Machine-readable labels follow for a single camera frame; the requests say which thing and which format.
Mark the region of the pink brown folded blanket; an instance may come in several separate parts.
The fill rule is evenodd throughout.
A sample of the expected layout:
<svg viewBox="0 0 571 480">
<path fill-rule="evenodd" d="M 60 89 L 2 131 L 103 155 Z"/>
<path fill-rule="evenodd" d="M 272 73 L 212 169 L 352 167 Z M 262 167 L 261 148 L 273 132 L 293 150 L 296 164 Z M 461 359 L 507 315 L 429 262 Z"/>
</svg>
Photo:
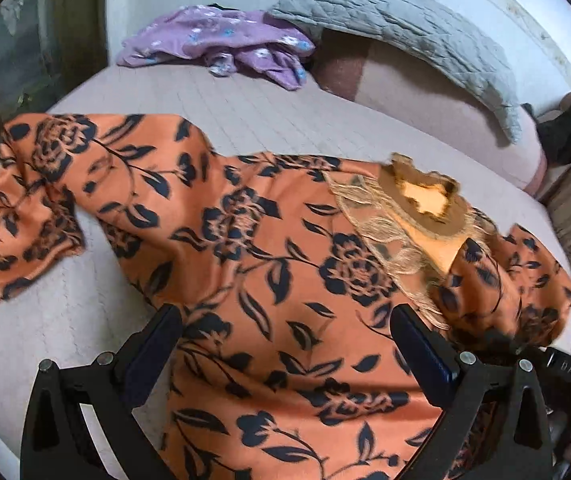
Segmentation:
<svg viewBox="0 0 571 480">
<path fill-rule="evenodd" d="M 325 29 L 314 54 L 322 90 L 421 130 L 535 196 L 547 171 L 535 120 L 521 106 L 519 143 L 496 117 L 429 64 L 381 41 Z"/>
</svg>

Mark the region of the grey quilted blanket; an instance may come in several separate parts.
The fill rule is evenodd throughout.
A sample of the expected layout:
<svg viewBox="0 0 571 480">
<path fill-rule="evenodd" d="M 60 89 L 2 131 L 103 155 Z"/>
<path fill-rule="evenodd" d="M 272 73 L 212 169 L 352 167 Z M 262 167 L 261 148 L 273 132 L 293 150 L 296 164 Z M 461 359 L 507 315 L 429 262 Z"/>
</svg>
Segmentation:
<svg viewBox="0 0 571 480">
<path fill-rule="evenodd" d="M 279 0 L 269 14 L 378 40 L 419 58 L 483 104 L 510 143 L 522 140 L 517 80 L 505 51 L 436 0 Z"/>
</svg>

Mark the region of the orange black floral blouse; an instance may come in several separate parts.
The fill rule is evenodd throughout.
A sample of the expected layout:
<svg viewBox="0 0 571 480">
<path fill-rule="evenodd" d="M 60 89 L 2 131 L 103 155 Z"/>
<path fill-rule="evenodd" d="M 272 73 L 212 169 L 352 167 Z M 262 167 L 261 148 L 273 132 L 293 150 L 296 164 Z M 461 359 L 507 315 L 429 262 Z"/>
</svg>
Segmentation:
<svg viewBox="0 0 571 480">
<path fill-rule="evenodd" d="M 160 454 L 181 479 L 392 479 L 438 417 L 391 334 L 409 304 L 464 344 L 547 346 L 571 278 L 455 181 L 268 152 L 222 156 L 174 115 L 26 114 L 0 142 L 0 301 L 76 255 L 95 216 L 183 332 Z"/>
</svg>

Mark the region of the purple floral garment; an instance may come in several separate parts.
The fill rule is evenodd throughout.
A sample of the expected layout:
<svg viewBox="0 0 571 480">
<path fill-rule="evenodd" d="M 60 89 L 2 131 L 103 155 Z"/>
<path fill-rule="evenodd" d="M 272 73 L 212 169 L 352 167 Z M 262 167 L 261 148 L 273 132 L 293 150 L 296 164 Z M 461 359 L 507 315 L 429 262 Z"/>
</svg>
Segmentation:
<svg viewBox="0 0 571 480">
<path fill-rule="evenodd" d="M 182 6 L 127 38 L 116 64 L 135 68 L 197 62 L 216 77 L 242 70 L 295 91 L 305 84 L 304 61 L 315 50 L 313 40 L 298 28 L 264 11 Z"/>
</svg>

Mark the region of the dark wooden glass cabinet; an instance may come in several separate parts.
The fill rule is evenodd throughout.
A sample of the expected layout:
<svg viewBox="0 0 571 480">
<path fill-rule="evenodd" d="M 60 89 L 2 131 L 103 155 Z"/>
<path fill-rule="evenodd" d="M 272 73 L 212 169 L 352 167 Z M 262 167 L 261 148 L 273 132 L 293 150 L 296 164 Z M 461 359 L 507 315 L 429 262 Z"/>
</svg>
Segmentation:
<svg viewBox="0 0 571 480">
<path fill-rule="evenodd" d="M 0 129 L 45 112 L 107 64 L 105 0 L 0 1 Z"/>
</svg>

